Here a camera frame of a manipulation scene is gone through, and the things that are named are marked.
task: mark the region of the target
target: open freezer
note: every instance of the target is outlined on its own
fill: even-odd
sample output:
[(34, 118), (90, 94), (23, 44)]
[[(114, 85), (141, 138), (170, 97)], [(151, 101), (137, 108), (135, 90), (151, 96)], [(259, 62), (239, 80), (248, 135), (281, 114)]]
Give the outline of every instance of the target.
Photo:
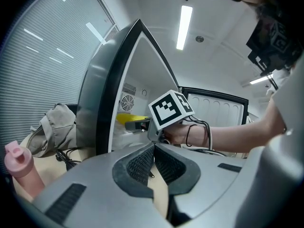
[(78, 101), (78, 147), (102, 154), (149, 142), (146, 133), (127, 131), (116, 116), (151, 116), (148, 104), (170, 89), (178, 91), (177, 81), (139, 19), (108, 41), (88, 66)]

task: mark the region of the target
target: person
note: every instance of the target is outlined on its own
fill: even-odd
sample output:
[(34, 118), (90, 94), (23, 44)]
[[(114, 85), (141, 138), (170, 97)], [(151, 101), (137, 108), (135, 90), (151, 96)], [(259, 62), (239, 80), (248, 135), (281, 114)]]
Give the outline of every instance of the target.
[[(291, 11), (291, 3), (284, 0), (242, 0), (250, 6), (259, 7), (260, 5), (269, 4), (270, 6), (282, 5), (285, 11)], [(295, 18), (294, 11), (289, 13), (291, 21)], [(286, 80), (289, 72), (275, 70), (274, 79), (277, 80), (277, 85), (280, 87)], [(212, 147), (216, 151), (223, 152), (250, 152), (251, 149), (258, 146), (265, 146), (267, 142), (273, 137), (283, 134), (285, 132), (285, 123), (280, 115), (278, 108), (275, 106), (271, 98), (263, 118), (254, 123), (233, 126), (233, 127), (211, 127), (212, 133)], [(179, 123), (172, 124), (164, 129), (166, 138), (173, 144), (186, 144), (186, 137), (188, 134), (187, 144), (196, 147), (208, 147), (208, 135), (205, 127), (193, 126), (189, 131), (189, 125)]]

